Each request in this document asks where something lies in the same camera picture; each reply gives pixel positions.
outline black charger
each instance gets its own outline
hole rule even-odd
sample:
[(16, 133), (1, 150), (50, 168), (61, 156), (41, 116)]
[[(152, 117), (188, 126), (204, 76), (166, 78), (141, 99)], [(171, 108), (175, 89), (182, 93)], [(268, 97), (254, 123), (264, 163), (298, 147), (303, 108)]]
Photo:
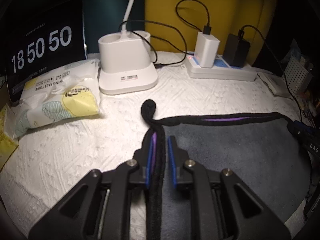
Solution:
[(243, 39), (244, 31), (239, 30), (238, 36), (229, 34), (226, 46), (223, 51), (223, 59), (234, 67), (243, 67), (247, 58), (250, 43)]

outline gray cloth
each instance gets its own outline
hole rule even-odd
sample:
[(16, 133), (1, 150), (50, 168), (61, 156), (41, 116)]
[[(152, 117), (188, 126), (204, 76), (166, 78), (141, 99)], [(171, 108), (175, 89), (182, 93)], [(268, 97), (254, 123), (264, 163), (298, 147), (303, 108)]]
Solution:
[[(164, 127), (191, 159), (214, 171), (231, 168), (285, 222), (310, 183), (308, 154), (299, 152), (287, 121), (233, 126)], [(162, 193), (162, 239), (190, 239), (190, 201), (173, 189), (168, 157)]]

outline white tablecloth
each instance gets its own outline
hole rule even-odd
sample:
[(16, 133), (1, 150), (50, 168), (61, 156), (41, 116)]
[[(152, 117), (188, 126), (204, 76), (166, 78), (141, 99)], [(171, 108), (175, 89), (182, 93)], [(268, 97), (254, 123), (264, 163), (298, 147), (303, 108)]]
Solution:
[[(161, 63), (180, 58), (181, 54), (159, 53)], [(25, 235), (90, 169), (107, 171), (132, 157), (148, 129), (140, 116), (146, 99), (156, 102), (156, 119), (241, 112), (279, 112), (299, 119), (296, 103), (274, 97), (259, 77), (254, 82), (191, 79), (183, 66), (164, 67), (158, 75), (158, 84), (150, 90), (101, 94), (100, 116), (58, 122), (21, 138), (0, 173), (0, 194), (9, 216)], [(145, 239), (143, 198), (131, 212), (131, 238)]]

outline clock digit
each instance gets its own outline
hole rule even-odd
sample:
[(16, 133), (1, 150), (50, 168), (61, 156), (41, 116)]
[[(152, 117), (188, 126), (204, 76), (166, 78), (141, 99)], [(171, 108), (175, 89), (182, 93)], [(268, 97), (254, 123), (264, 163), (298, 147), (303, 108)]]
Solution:
[(14, 73), (16, 73), (16, 56), (15, 55), (12, 57), (11, 63), (13, 63)]
[[(67, 42), (65, 42), (63, 40), (63, 32), (64, 31), (68, 31), (68, 40), (67, 40)], [(71, 42), (71, 28), (69, 26), (63, 27), (61, 29), (61, 31), (60, 31), (60, 43), (61, 43), (61, 45), (63, 47), (66, 47), (66, 46), (68, 46), (70, 44), (70, 42)]]
[(18, 59), (18, 69), (22, 69), (24, 66), (24, 59), (23, 59), (23, 50), (20, 50), (17, 56)]
[(55, 30), (54, 32), (51, 32), (50, 34), (49, 34), (49, 44), (51, 44), (53, 41), (55, 41), (56, 42), (56, 46), (50, 46), (49, 47), (49, 49), (51, 50), (51, 51), (55, 51), (58, 47), (59, 47), (59, 38), (58, 37), (52, 37), (52, 35), (54, 35), (54, 34), (57, 34), (58, 33), (58, 30)]
[[(39, 42), (41, 42), (41, 46), (42, 46), (41, 53), (39, 53)], [(41, 58), (43, 54), (44, 54), (44, 39), (39, 38), (36, 43), (36, 55), (38, 58)]]
[(34, 60), (35, 60), (35, 50), (34, 49), (30, 49), (30, 47), (31, 46), (33, 46), (35, 43), (33, 42), (33, 43), (31, 43), (31, 44), (29, 44), (28, 45), (28, 48), (27, 48), (27, 54), (28, 54), (28, 56), (27, 56), (27, 59), (28, 59), (28, 62), (29, 63), (32, 63)]

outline yellow backdrop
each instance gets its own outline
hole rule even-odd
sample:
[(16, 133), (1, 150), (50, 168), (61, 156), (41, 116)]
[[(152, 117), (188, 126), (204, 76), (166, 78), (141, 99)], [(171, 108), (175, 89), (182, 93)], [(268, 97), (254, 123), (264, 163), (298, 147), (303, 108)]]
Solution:
[[(188, 27), (175, 14), (175, 6), (180, 0), (145, 0), (145, 19), (163, 22), (178, 28), (185, 37), (188, 50), (194, 50), (197, 30)], [(237, 34), (239, 28), (251, 24), (259, 28), (264, 36), (273, 18), (277, 0), (200, 0), (209, 9), (211, 34), (220, 40), (218, 53), (222, 54), (229, 33)], [(185, 1), (179, 5), (180, 15), (200, 29), (206, 24), (205, 9), (198, 3)], [(184, 50), (183, 41), (172, 29), (154, 24), (146, 24), (146, 31), (171, 41)], [(246, 28), (244, 38), (251, 43), (247, 61), (252, 64), (258, 56), (263, 41), (253, 29)], [(156, 50), (176, 51), (170, 45), (156, 39), (151, 40)]]

